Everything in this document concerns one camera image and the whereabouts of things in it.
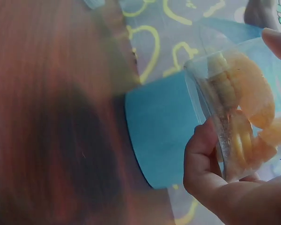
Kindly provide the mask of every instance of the hand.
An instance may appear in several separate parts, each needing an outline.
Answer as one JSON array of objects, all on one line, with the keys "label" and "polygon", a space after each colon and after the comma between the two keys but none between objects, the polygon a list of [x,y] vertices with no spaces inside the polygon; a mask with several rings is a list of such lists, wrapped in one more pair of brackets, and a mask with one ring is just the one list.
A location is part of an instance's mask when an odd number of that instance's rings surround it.
[{"label": "hand", "polygon": [[[281,34],[265,29],[263,40],[281,59]],[[217,142],[210,119],[195,129],[185,149],[186,190],[227,225],[281,224],[281,176],[264,182],[254,174],[227,183],[219,176]]]}]

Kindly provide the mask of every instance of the plastic container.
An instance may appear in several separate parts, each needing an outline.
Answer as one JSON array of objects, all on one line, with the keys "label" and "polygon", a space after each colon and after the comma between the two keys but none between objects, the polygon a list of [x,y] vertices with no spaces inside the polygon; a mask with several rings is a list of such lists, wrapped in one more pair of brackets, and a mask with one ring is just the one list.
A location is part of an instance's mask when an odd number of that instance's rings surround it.
[{"label": "plastic container", "polygon": [[225,180],[281,158],[281,60],[261,38],[187,61],[185,69],[197,119],[213,118]]}]

